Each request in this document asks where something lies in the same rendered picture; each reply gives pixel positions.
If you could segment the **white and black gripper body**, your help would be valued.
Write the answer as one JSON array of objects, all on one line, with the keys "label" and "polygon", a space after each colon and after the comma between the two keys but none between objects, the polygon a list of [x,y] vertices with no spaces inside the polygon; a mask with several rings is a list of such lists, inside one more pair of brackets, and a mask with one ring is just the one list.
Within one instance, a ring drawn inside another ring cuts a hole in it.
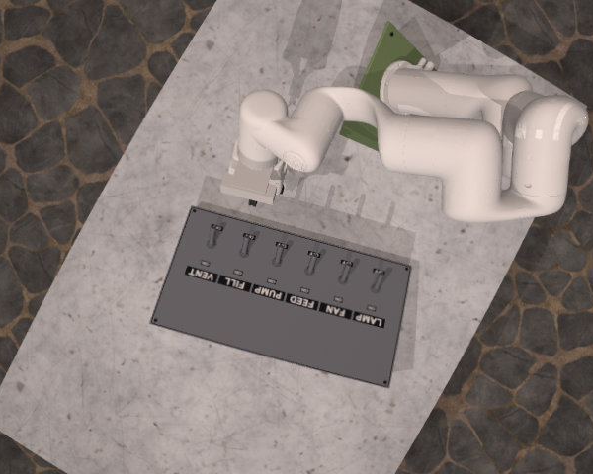
[{"label": "white and black gripper body", "polygon": [[[238,139],[236,140],[236,142],[234,144],[231,158],[230,158],[229,169],[228,169],[228,173],[230,173],[230,174],[233,174],[235,166],[239,159],[238,154],[237,154],[237,143],[238,143]],[[282,161],[280,159],[280,161],[276,165],[274,165],[274,168],[273,168],[273,171],[272,171],[272,174],[270,177],[270,181],[269,181],[269,184],[277,186],[276,195],[278,195],[282,190],[284,179],[286,178],[286,174],[287,174],[287,163],[285,163],[284,161]]]}]

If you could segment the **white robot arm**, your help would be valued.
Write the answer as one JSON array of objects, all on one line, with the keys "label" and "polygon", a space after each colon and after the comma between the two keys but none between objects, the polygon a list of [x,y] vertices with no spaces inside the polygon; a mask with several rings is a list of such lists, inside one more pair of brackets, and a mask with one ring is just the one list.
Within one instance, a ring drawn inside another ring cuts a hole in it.
[{"label": "white robot arm", "polygon": [[[239,110],[239,159],[233,174],[224,173],[220,192],[273,205],[277,186],[269,181],[280,159],[313,172],[341,121],[359,121],[377,129],[381,162],[390,172],[441,178],[442,210],[455,221],[559,211],[571,146],[588,125],[585,107],[568,96],[533,92],[520,75],[432,71],[434,63],[426,62],[393,62],[381,79],[380,99],[356,87],[312,88],[291,118],[278,93],[249,93]],[[509,189],[501,190],[502,175],[511,180]]]}]

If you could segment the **grey switch console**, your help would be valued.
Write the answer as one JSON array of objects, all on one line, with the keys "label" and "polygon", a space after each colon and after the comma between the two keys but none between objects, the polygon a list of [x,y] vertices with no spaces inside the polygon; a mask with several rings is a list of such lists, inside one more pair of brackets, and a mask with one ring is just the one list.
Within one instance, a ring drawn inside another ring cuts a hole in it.
[{"label": "grey switch console", "polygon": [[411,269],[191,206],[150,324],[389,389]]}]

